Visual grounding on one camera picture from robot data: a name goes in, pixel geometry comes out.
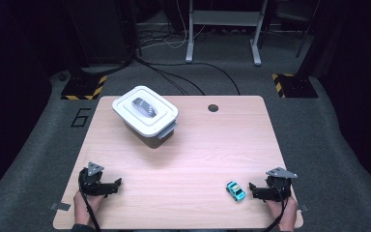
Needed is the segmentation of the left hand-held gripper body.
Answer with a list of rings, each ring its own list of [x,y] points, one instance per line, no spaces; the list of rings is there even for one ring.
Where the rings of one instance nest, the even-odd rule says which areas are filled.
[[[100,179],[103,169],[103,166],[89,162],[88,166],[79,172],[78,186],[82,193],[87,195],[101,195]]]

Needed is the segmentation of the black striped base plate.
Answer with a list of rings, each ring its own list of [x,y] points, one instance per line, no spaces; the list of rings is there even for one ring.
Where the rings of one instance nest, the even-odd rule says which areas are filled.
[[[62,100],[95,100],[101,93],[106,76],[89,76],[84,80],[71,78],[61,92]]]
[[[280,98],[316,99],[318,97],[308,78],[300,79],[290,73],[273,73],[271,77]]]

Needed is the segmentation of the transparent brown storage box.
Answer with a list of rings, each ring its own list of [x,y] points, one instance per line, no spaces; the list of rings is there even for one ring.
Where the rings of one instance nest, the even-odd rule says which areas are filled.
[[[125,126],[129,131],[131,131],[137,138],[139,138],[149,148],[156,149],[174,134],[175,128],[177,127],[177,123],[173,122],[172,124],[167,126],[165,129],[163,129],[161,132],[159,132],[157,135],[152,136],[152,137],[146,137],[140,134],[137,130],[131,127],[128,123],[125,123]]]

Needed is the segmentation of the white box lid grey handle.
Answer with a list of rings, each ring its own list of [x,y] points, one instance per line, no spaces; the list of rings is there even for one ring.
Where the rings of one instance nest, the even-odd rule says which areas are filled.
[[[113,110],[146,137],[157,135],[176,122],[178,108],[146,86],[136,86],[112,103]]]

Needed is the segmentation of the person's left hand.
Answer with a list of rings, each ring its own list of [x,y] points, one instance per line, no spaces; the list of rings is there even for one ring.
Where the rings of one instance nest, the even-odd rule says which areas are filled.
[[[80,191],[78,191],[74,198],[74,223],[83,224],[83,225],[92,225],[92,220],[90,213],[87,209],[87,204],[90,205],[93,214],[96,215],[100,207],[101,201],[103,200],[102,195],[91,196],[88,195],[86,199],[83,199],[83,196]]]

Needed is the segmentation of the black upright post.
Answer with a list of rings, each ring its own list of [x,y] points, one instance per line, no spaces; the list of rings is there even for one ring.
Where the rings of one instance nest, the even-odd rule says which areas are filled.
[[[321,0],[315,14],[313,26],[315,29],[314,39],[309,46],[303,61],[297,71],[299,79],[321,77],[328,64],[327,46],[331,37],[330,20],[332,17],[331,1]]]

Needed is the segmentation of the blue toy car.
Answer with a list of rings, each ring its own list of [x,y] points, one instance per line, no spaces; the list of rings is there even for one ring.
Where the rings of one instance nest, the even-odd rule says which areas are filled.
[[[245,191],[241,188],[241,186],[238,183],[234,181],[231,181],[226,185],[226,190],[237,202],[240,202],[245,198]]]

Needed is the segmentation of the person's right hand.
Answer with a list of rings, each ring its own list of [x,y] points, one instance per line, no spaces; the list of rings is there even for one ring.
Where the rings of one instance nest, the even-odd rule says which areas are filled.
[[[290,196],[284,201],[284,203],[268,200],[266,204],[269,207],[271,216],[274,219],[277,219],[279,215],[282,214],[282,218],[278,223],[279,231],[294,232],[298,210],[298,203],[296,199]]]

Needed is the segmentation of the white metal stand frame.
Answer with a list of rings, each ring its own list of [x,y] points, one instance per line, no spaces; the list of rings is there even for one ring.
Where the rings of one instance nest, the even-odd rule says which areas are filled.
[[[254,38],[250,40],[253,62],[256,67],[262,65],[258,41],[262,31],[263,21],[269,0],[261,0],[262,6],[256,12],[233,12],[233,11],[201,11],[195,10],[193,0],[189,0],[188,10],[188,43],[185,61],[193,61],[194,50],[194,26],[215,25],[215,26],[243,26],[254,27]]]

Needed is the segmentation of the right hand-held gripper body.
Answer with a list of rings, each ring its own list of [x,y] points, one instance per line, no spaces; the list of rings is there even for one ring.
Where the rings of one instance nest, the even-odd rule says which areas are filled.
[[[282,167],[276,167],[266,172],[268,178],[266,179],[269,187],[269,195],[267,200],[275,202],[284,201],[292,195],[291,184],[293,179],[297,179],[296,173],[290,172]]]

